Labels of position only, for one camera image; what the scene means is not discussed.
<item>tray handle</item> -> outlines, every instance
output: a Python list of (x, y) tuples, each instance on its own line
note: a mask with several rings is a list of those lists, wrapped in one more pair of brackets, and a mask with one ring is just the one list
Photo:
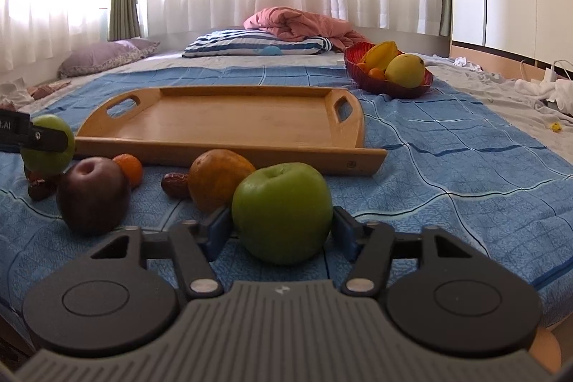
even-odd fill
[[(121, 127), (122, 124), (132, 119), (141, 111), (155, 104), (160, 97), (160, 88), (142, 88), (115, 96), (104, 102), (90, 114), (78, 130), (77, 136), (103, 137), (116, 128)], [(135, 107), (128, 109), (117, 117), (112, 117), (108, 114), (108, 110), (127, 100), (133, 100), (136, 104)]]
[[(348, 103), (350, 115), (340, 119), (339, 107)], [(332, 142), (336, 146), (362, 148), (364, 146), (364, 113), (357, 97), (345, 89), (333, 89), (327, 97), (327, 114), (330, 121)]]

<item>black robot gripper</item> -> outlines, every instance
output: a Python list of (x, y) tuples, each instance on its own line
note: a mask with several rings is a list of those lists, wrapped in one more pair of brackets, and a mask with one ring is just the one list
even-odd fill
[[(353, 263), (339, 291), (235, 282), (224, 293), (209, 262), (232, 230), (224, 208), (167, 232), (126, 228), (39, 282), (23, 314), (43, 350), (16, 376), (36, 380), (51, 364), (104, 377), (154, 361), (145, 380), (548, 380), (526, 351), (541, 319), (535, 290), (442, 228), (398, 233), (335, 207), (334, 244)], [(177, 289), (146, 270), (160, 258), (173, 261)], [(417, 270), (387, 286), (400, 258)]]

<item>white logo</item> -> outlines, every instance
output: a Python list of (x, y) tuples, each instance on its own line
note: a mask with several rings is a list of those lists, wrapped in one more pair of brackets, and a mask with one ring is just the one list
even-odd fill
[(290, 291), (290, 287), (283, 285), (282, 287), (276, 287), (274, 289), (279, 295), (284, 295)]

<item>bowl of fruit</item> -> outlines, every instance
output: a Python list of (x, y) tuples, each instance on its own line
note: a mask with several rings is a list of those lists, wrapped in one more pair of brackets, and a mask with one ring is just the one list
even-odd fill
[(434, 80), (422, 58), (403, 54), (393, 41), (356, 43), (345, 50), (345, 64), (359, 88), (393, 98), (419, 98)]

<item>plaid blue cloth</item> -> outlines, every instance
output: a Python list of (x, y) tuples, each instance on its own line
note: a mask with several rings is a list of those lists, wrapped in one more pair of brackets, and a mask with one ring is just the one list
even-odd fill
[[(573, 168), (537, 140), (509, 125), (476, 99), (439, 80), (413, 101), (374, 96), (354, 87), (341, 67), (169, 68), (110, 74), (71, 92), (45, 113), (77, 130), (106, 100), (135, 88), (195, 84), (274, 84), (345, 87), (360, 100), (366, 146), (389, 155), (373, 177), (327, 177), (333, 202), (360, 221), (379, 219), (404, 232), (438, 225), (498, 261), (540, 292), (545, 322), (573, 311)], [(150, 231), (200, 213), (161, 190), (166, 167), (146, 167), (133, 191), (125, 225)], [(53, 197), (31, 202), (18, 154), (0, 154), (0, 313), (18, 318), (32, 284), (99, 239), (70, 234)], [(229, 287), (234, 280), (298, 281), (332, 278), (350, 270), (330, 241), (324, 252), (294, 267), (271, 267), (234, 240), (213, 268)], [(169, 261), (150, 268), (175, 284)], [(415, 267), (394, 261), (391, 280)]]
[(303, 41), (281, 41), (259, 29), (226, 29), (198, 37), (183, 52), (183, 57), (214, 55), (312, 55), (330, 51), (327, 38), (308, 37)]

